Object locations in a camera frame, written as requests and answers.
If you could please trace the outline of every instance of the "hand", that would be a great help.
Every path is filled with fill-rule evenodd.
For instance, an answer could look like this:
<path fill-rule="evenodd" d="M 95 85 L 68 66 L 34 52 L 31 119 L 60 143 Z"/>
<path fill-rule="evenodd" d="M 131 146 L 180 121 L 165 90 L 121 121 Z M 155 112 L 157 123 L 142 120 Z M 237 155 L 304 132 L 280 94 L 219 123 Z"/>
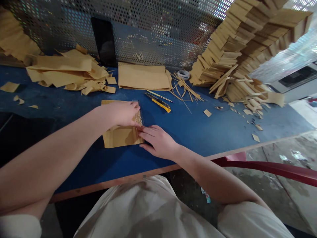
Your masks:
<path fill-rule="evenodd" d="M 140 125 L 133 121 L 134 115 L 140 110 L 138 102 L 112 102 L 97 107 L 102 120 L 112 126 L 134 126 Z"/>
<path fill-rule="evenodd" d="M 161 127 L 156 125 L 150 127 L 142 126 L 139 128 L 139 131 L 139 136 L 153 146 L 141 144 L 140 147 L 162 159 L 174 161 L 174 159 L 177 158 L 181 145 L 176 143 Z"/>

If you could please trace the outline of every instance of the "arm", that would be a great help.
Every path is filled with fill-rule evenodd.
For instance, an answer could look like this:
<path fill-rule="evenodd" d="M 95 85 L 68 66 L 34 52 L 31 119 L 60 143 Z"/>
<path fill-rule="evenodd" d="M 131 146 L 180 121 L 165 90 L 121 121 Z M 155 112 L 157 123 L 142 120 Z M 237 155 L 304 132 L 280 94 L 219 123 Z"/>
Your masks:
<path fill-rule="evenodd" d="M 96 107 L 46 137 L 0 169 L 0 216 L 41 218 L 54 191 L 78 165 L 90 146 L 114 125 L 136 126 L 137 102 Z"/>
<path fill-rule="evenodd" d="M 140 145 L 152 155 L 169 159 L 186 170 L 214 200 L 223 204 L 250 201 L 267 209 L 265 202 L 246 184 L 210 160 L 177 144 L 159 126 L 141 127 L 140 136 L 152 144 Z"/>

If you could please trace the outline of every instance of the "sleeve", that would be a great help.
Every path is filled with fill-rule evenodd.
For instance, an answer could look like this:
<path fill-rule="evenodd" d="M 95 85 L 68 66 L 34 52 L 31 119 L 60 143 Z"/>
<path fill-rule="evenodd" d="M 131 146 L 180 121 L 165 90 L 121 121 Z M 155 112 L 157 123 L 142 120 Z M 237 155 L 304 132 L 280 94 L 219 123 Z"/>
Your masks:
<path fill-rule="evenodd" d="M 227 205 L 218 216 L 218 230 L 226 238 L 293 237 L 273 212 L 253 202 Z"/>
<path fill-rule="evenodd" d="M 39 220 L 31 215 L 0 217 L 1 238 L 40 238 L 42 229 Z"/>

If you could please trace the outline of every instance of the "metal mesh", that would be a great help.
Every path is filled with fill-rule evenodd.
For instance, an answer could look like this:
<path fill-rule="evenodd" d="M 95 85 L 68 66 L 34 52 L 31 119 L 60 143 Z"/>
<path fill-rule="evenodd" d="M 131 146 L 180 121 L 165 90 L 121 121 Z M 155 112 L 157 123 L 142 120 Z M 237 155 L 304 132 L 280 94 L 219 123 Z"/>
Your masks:
<path fill-rule="evenodd" d="M 91 17 L 113 24 L 119 61 L 190 68 L 233 0 L 12 0 L 4 5 L 45 53 L 97 55 Z"/>
<path fill-rule="evenodd" d="M 290 0 L 284 8 L 314 12 L 309 31 L 289 48 L 278 53 L 250 74 L 265 83 L 273 83 L 317 60 L 317 0 Z"/>

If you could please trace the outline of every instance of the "tape roll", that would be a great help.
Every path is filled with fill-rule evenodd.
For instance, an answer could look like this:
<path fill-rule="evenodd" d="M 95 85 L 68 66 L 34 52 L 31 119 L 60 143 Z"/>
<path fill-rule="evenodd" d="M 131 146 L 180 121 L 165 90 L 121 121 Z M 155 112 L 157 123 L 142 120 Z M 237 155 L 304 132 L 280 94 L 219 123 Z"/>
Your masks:
<path fill-rule="evenodd" d="M 191 76 L 191 73 L 186 70 L 180 70 L 177 72 L 177 75 L 184 80 L 188 80 L 189 77 Z"/>

